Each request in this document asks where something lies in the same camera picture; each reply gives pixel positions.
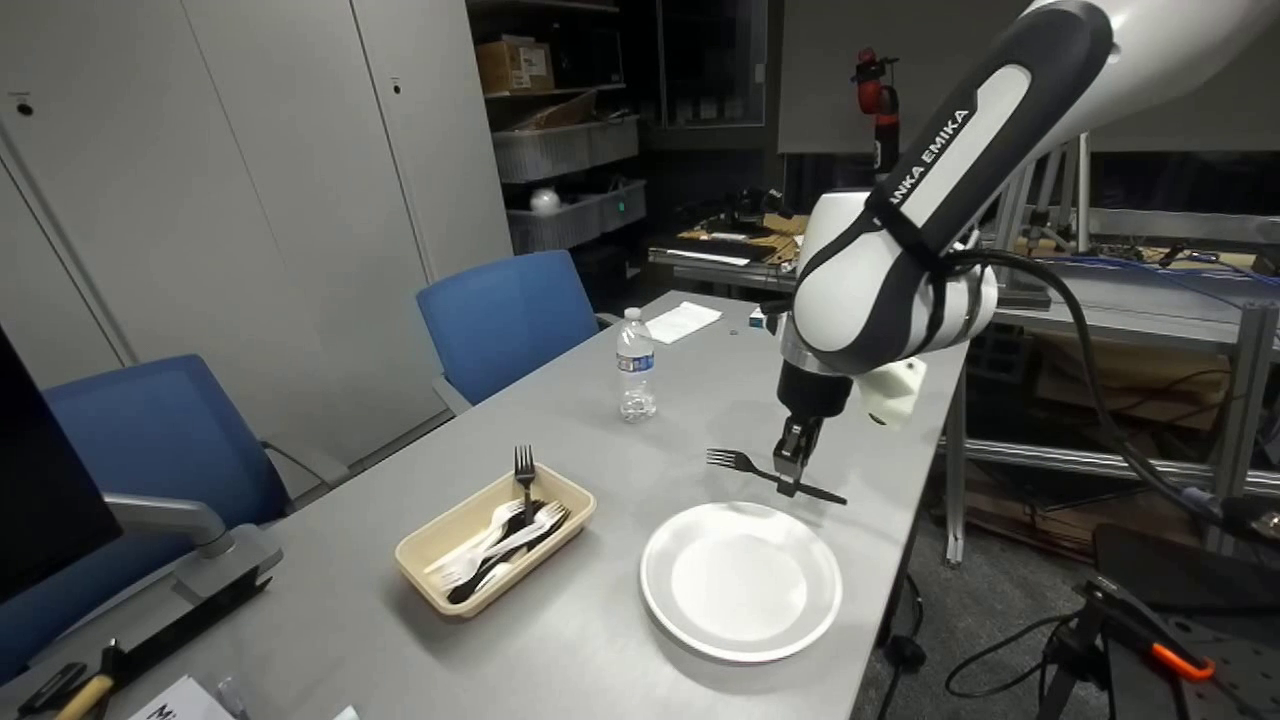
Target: cardboard box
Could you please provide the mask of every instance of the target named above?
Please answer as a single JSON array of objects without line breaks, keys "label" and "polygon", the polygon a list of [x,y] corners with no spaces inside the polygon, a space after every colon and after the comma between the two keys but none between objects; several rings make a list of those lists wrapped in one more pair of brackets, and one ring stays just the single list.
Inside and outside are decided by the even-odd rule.
[{"label": "cardboard box", "polygon": [[533,36],[498,36],[474,47],[484,93],[556,88],[552,47]]},{"label": "cardboard box", "polygon": [[[1207,431],[1227,399],[1222,352],[1095,345],[1099,390],[1117,417]],[[1093,406],[1075,345],[1043,339],[1035,397]]]},{"label": "cardboard box", "polygon": [[1153,486],[1080,481],[1084,486],[1059,490],[1052,482],[1071,481],[1043,481],[1035,471],[1010,471],[1023,481],[1008,481],[1003,471],[1008,469],[964,463],[969,524],[1080,561],[1093,561],[1093,530],[1099,524],[1119,524],[1171,543],[1201,543],[1196,521]]}]

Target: knife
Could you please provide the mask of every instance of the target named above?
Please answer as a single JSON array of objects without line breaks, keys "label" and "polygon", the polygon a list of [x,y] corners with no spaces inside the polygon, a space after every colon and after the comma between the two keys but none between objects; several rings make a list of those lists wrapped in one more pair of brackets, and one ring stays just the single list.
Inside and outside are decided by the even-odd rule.
[{"label": "knife", "polygon": [[549,537],[556,537],[562,521],[567,521],[567,511],[562,511],[549,530],[538,530],[538,537],[533,537],[533,541],[522,541],[522,543],[511,543],[511,548],[502,548],[502,550],[495,550],[495,556],[484,556],[484,565],[474,569],[474,577],[467,577],[464,582],[453,582],[447,602],[472,601],[486,571],[495,571],[502,561],[511,561],[511,556],[520,556],[520,550],[533,550],[537,543],[544,543]]}]

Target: paper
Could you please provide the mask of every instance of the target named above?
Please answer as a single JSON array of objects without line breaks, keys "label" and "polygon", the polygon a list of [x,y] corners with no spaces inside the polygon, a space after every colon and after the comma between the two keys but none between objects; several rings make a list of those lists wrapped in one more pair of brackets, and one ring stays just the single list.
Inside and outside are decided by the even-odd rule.
[{"label": "paper", "polygon": [[133,720],[235,720],[209,686],[192,675],[169,684],[148,708],[133,712]]},{"label": "paper", "polygon": [[679,337],[693,337],[707,322],[714,322],[720,312],[714,308],[703,308],[703,303],[679,303],[679,308],[667,308],[658,312],[657,321],[646,321],[646,337],[658,339],[658,345],[675,345]]}]

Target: chair backrest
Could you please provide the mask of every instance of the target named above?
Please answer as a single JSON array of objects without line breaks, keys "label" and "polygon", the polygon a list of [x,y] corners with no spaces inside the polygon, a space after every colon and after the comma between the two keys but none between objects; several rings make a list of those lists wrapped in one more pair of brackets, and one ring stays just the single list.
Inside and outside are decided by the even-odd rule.
[{"label": "chair backrest", "polygon": [[416,291],[445,380],[472,402],[597,332],[567,252],[508,255]]},{"label": "chair backrest", "polygon": [[[201,356],[134,365],[44,390],[103,490],[205,500],[226,524],[289,511],[289,490]],[[125,537],[0,602],[0,681],[95,602],[192,543]]]}]

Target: black cable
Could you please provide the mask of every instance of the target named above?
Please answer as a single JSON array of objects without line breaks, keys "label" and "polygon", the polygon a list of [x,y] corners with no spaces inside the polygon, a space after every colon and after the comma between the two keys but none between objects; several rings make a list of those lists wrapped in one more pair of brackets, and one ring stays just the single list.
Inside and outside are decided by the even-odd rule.
[{"label": "black cable", "polygon": [[888,646],[885,646],[888,686],[880,694],[877,720],[888,720],[888,708],[892,708],[892,694],[895,694],[895,684],[903,681],[903,672],[916,672],[925,662],[925,650],[916,642],[916,636],[925,628],[925,594],[919,594],[919,582],[910,571],[903,571],[903,589],[907,589],[916,610],[910,610],[910,628],[903,636],[895,636],[895,630],[888,636]]},{"label": "black cable", "polygon": [[898,681],[903,681],[903,672],[892,667],[877,720],[888,720],[888,702],[892,702],[892,690],[895,690]]},{"label": "black cable", "polygon": [[1071,628],[1075,614],[1064,614],[1064,619],[1047,630],[1047,640],[1043,640],[1043,646],[1038,646],[1035,714],[1043,714],[1043,698],[1047,698],[1052,642],[1057,642],[1057,636],[1059,636],[1064,628]]},{"label": "black cable", "polygon": [[[1109,413],[1112,413],[1112,417],[1126,417],[1126,413],[1136,413],[1136,406],[1143,406],[1143,402],[1154,402],[1154,399],[1167,397],[1167,390],[1179,390],[1184,384],[1191,384],[1191,380],[1201,380],[1201,376],[1222,376],[1222,366],[1201,366],[1201,371],[1174,376],[1174,380],[1154,384],[1154,388],[1122,390],[1122,397],[1131,397],[1131,399],[1126,399],[1126,402],[1117,402],[1117,406],[1109,406]],[[1184,399],[1184,402],[1191,402],[1191,413],[1171,417],[1171,419],[1159,419],[1159,425],[1179,425],[1179,419],[1191,419],[1191,417],[1202,417],[1202,413],[1215,413],[1215,406],[1219,406],[1219,402],[1202,402],[1202,399]]]},{"label": "black cable", "polygon": [[1010,690],[1016,684],[1031,681],[1031,675],[1043,667],[1043,650],[1038,650],[1038,662],[1031,662],[1031,667],[1023,667],[1023,672],[1000,681],[995,686],[957,686],[957,681],[960,681],[960,672],[969,672],[973,662],[995,656],[1000,646],[1008,646],[1008,642],[1016,642],[1016,640],[1023,640],[1023,636],[1031,636],[1031,630],[1038,630],[1038,628],[1047,628],[1047,624],[1064,624],[1064,619],[1068,619],[1068,614],[1038,614],[1035,624],[1029,624],[1029,628],[1018,628],[1018,630],[1010,630],[1010,636],[1003,636],[1003,640],[995,640],[995,642],[964,656],[964,658],[946,672],[943,690],[957,694],[957,698],[989,698],[989,694]]},{"label": "black cable", "polygon": [[1162,481],[1154,471],[1154,463],[1131,447],[1131,439],[1119,431],[1119,425],[1112,419],[1109,402],[1102,402],[1102,390],[1099,390],[1099,380],[1095,380],[1095,365],[1093,365],[1093,332],[1089,332],[1089,321],[1084,321],[1084,308],[1075,301],[1075,291],[1043,263],[1035,261],[1018,261],[1018,255],[1008,255],[1008,252],[989,252],[989,246],[973,246],[973,252],[950,252],[950,255],[939,255],[939,266],[960,266],[969,273],[973,263],[995,263],[995,266],[1010,266],[1010,273],[1023,273],[1023,275],[1035,275],[1038,283],[1047,283],[1064,303],[1068,303],[1068,315],[1075,322],[1075,339],[1080,339],[1080,356],[1084,356],[1084,384],[1089,384],[1089,397],[1093,397],[1093,406],[1095,406],[1095,419],[1099,419],[1099,431],[1102,439],[1119,451],[1119,460],[1147,482],[1154,486],[1167,505],[1184,509],[1187,515],[1196,515],[1201,524],[1215,524],[1222,526],[1222,515],[1219,509],[1187,494],[1184,486],[1174,486],[1171,481]]}]

